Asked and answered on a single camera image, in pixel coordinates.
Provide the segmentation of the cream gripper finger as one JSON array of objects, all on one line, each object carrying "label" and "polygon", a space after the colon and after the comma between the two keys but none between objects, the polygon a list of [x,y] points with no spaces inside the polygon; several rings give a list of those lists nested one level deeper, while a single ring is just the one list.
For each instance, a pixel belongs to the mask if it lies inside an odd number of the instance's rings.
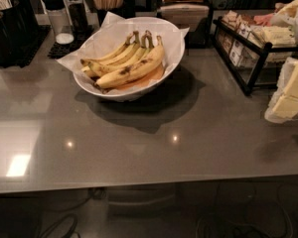
[{"label": "cream gripper finger", "polygon": [[291,121],[298,115],[298,59],[287,58],[281,68],[277,90],[273,93],[264,118],[272,123]]},{"label": "cream gripper finger", "polygon": [[298,0],[293,0],[290,3],[278,2],[275,4],[275,12],[269,23],[272,26],[293,26],[298,11]]}]

